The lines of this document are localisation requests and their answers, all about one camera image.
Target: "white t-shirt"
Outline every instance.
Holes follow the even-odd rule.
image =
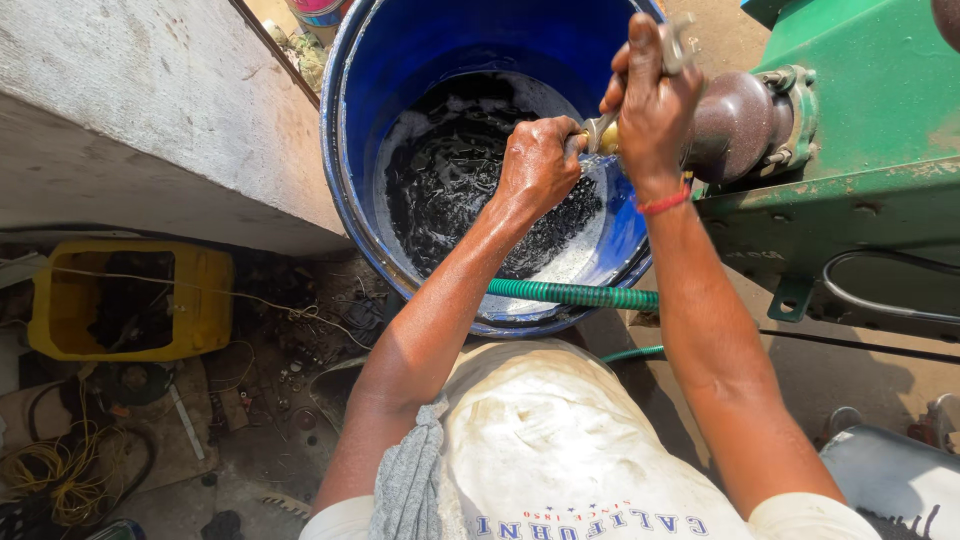
[[[465,349],[444,391],[441,455],[478,540],[879,538],[809,493],[773,497],[745,523],[663,448],[610,369],[563,341]],[[300,540],[366,538],[372,509],[373,496],[334,504]]]

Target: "green metal frame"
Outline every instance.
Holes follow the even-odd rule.
[[[960,264],[960,54],[930,3],[789,3],[754,71],[791,64],[816,71],[812,158],[705,190],[696,205],[721,258],[771,292],[784,277],[812,282],[800,316],[955,341],[956,326],[848,306],[818,281],[830,257],[863,247]],[[960,314],[956,278],[872,260],[844,263],[836,280],[877,302]]]

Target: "paint bucket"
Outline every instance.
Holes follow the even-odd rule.
[[[607,0],[585,9],[569,0],[355,0],[330,52],[321,92],[324,172],[358,249],[409,299],[423,279],[391,253],[374,210],[377,150],[397,117],[431,86],[475,71],[512,71],[556,89],[579,114],[597,116],[610,60],[637,11],[657,21],[653,0]],[[603,231],[587,266],[555,281],[629,287],[650,266],[646,226],[633,188],[613,167]],[[590,309],[541,305],[483,309],[476,334],[535,337],[559,331]]]
[[[324,47],[330,45],[337,35],[353,0],[287,0],[294,17],[320,40]]]

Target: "hand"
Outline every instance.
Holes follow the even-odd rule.
[[[629,40],[613,56],[600,111],[623,104],[617,122],[620,154],[637,197],[649,202],[681,189],[680,147],[703,93],[704,74],[691,64],[675,77],[664,76],[657,23],[637,13],[629,26]]]
[[[529,225],[558,205],[580,180],[578,156],[587,145],[580,132],[568,116],[517,124],[491,202],[518,212]]]

